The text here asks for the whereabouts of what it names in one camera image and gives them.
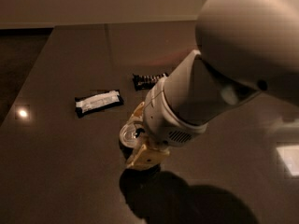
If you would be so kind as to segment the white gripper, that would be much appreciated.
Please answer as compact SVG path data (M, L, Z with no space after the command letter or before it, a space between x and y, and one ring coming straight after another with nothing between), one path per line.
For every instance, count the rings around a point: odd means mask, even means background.
M161 78L148 92L126 124L140 128L144 125L148 136L159 145L183 147L206 131L207 125L192 125L180 119L170 108L164 94L166 78ZM127 169L145 171L162 163L169 155L168 147L152 147L148 143L129 145Z

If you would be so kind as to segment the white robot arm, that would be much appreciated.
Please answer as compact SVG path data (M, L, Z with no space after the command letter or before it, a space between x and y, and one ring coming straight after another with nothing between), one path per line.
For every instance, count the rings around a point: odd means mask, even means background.
M218 115L264 92L299 101L299 0L207 0L196 49L161 78L121 129L129 169L160 164L170 147L205 132Z

